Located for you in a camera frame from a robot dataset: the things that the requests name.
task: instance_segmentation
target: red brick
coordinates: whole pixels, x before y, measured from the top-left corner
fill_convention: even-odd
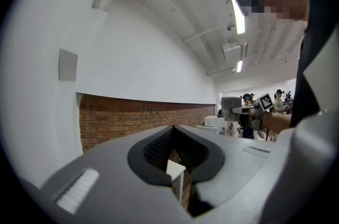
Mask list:
[[[130,126],[129,129],[130,130],[138,130],[139,129],[139,125]]]
[[[161,119],[152,119],[152,120],[150,120],[150,122],[151,123],[153,123],[153,122],[161,122]]]
[[[99,128],[97,128],[97,132],[99,132],[99,133],[107,133],[108,130],[109,130],[108,127],[99,127]]]
[[[141,120],[130,120],[130,121],[125,121],[125,125],[129,126],[129,125],[140,125],[142,124]]]
[[[110,127],[110,132],[119,132],[119,131],[127,131],[127,130],[129,130],[129,126]]]
[[[81,134],[80,134],[80,137],[81,137],[81,138],[90,138],[91,136],[92,136],[91,133],[81,133]]]
[[[97,121],[107,121],[108,117],[107,116],[96,116]]]
[[[119,118],[116,117],[116,116],[111,116],[111,117],[107,117],[107,120],[108,120],[108,121],[118,121]]]
[[[114,133],[99,133],[100,137],[115,137]]]
[[[79,125],[80,126],[90,126],[91,122],[88,120],[80,120]]]
[[[125,132],[124,132],[124,131],[116,132],[116,133],[115,133],[115,136],[116,136],[116,137],[124,137],[124,136],[125,136]]]
[[[90,115],[91,111],[89,109],[80,108],[79,113],[84,115]]]
[[[159,125],[165,125],[165,124],[170,124],[170,122],[169,121],[162,121],[162,122],[160,122]]]
[[[94,127],[80,127],[80,132],[95,132]]]
[[[126,131],[125,136],[131,135],[131,134],[137,133],[137,132],[139,132],[139,130]]]
[[[180,119],[170,120],[170,124],[181,124]]]
[[[125,112],[125,116],[140,116],[142,112]]]
[[[92,138],[101,137],[101,133],[92,133]]]
[[[79,115],[80,120],[94,120],[96,121],[96,116],[95,115]]]
[[[88,142],[90,144],[96,144],[97,143],[97,139],[96,138],[88,138]]]
[[[129,120],[129,117],[118,117],[120,121],[127,121]]]
[[[116,121],[113,126],[124,126],[125,121]]]
[[[140,108],[139,107],[126,107],[126,110],[129,110],[129,111],[139,111]]]
[[[126,106],[141,106],[142,102],[127,102]]]
[[[130,116],[128,117],[128,120],[139,120],[138,116]]]
[[[149,128],[149,127],[153,127],[153,126],[154,126],[153,123],[143,124],[143,125],[140,125],[140,129]]]
[[[110,127],[110,126],[115,126],[115,125],[114,125],[114,121],[110,121],[110,122],[91,121],[91,126],[92,127]]]
[[[113,116],[113,111],[94,111],[95,115],[102,115],[102,116]]]

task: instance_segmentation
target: white desk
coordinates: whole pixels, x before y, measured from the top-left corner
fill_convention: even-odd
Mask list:
[[[185,166],[179,165],[176,162],[168,160],[166,173],[171,176],[172,181],[178,178],[178,188],[176,190],[176,196],[181,203],[182,199],[182,188],[184,184],[184,171],[186,170]]]
[[[214,127],[227,127],[227,121],[224,118],[218,118],[217,116],[207,116],[204,118],[205,126]]]

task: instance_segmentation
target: fluorescent light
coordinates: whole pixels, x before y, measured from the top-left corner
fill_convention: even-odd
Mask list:
[[[237,64],[237,73],[240,73],[242,71],[242,67],[243,67],[243,61],[240,60]]]
[[[245,33],[245,17],[243,16],[237,2],[232,0],[234,14],[235,14],[235,21],[237,23],[237,33],[242,34]]]

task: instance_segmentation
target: white wall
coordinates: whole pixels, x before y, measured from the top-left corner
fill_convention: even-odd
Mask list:
[[[59,49],[81,56],[106,13],[93,0],[17,0],[0,53],[2,143],[20,176],[40,186],[81,155],[75,82],[58,80]]]
[[[79,57],[76,90],[133,100],[215,104],[213,80],[181,39],[136,0],[116,0]]]
[[[286,93],[288,91],[291,91],[291,96],[292,98],[294,97],[294,92],[296,88],[296,79],[288,80],[284,83],[278,83],[278,84],[273,84],[269,86],[260,86],[260,87],[252,87],[252,88],[247,88],[247,89],[240,89],[237,91],[229,91],[229,92],[224,92],[223,97],[240,97],[244,95],[245,93],[248,94],[255,94],[254,99],[257,99],[258,97],[269,93],[271,96],[271,99],[274,100],[274,94],[278,89],[281,89],[282,91],[285,91]]]
[[[224,93],[284,83],[296,77],[297,69],[298,58],[293,58],[288,59],[287,63],[281,60],[270,64],[245,68],[240,73],[216,76],[216,92]]]

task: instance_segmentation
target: desk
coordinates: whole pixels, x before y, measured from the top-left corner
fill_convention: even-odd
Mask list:
[[[178,179],[178,182],[179,182],[178,188],[176,190],[176,196],[179,200],[179,203],[181,203],[181,199],[182,199],[182,188],[184,184],[184,171],[185,170],[186,170],[185,166],[182,166],[180,164],[177,164],[176,162],[168,160],[166,173],[171,176],[172,181],[174,181],[175,179]]]

